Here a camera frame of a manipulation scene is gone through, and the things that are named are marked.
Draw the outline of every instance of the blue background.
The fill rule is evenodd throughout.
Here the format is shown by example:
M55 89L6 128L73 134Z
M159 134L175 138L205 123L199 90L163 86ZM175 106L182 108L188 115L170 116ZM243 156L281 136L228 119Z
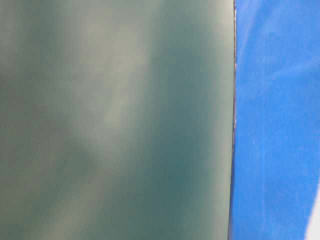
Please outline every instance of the blue background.
M304 238L320 172L319 10L236 1L234 240Z

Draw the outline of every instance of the teal surface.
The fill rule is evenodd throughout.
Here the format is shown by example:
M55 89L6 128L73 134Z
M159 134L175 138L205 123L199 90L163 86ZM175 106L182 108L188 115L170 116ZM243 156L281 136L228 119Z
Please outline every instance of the teal surface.
M225 240L233 1L0 0L0 239Z

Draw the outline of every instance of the blue fabric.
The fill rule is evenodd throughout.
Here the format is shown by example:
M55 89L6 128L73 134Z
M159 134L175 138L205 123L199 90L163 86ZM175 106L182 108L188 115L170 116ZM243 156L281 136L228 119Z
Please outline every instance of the blue fabric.
M319 10L236 1L234 240L304 238L320 172Z

